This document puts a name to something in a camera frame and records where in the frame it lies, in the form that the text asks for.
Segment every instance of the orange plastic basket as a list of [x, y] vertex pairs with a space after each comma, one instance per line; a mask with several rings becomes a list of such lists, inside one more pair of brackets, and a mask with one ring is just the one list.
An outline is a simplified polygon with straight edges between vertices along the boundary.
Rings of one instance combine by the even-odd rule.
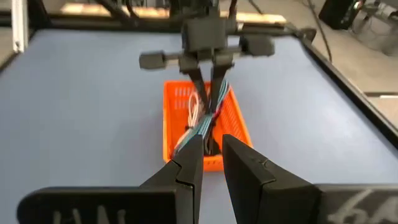
[[[206, 82], [205, 85], [206, 89], [209, 89], [210, 83]], [[192, 82], [167, 81], [164, 84], [163, 159], [165, 162], [171, 160], [174, 147], [185, 132], [188, 122], [188, 99], [192, 91], [195, 91]], [[213, 128], [213, 137], [221, 150], [223, 150], [224, 134], [231, 134], [252, 147], [248, 130], [231, 86]], [[205, 171], [221, 171], [224, 169], [223, 157], [221, 155], [205, 156], [203, 167]]]

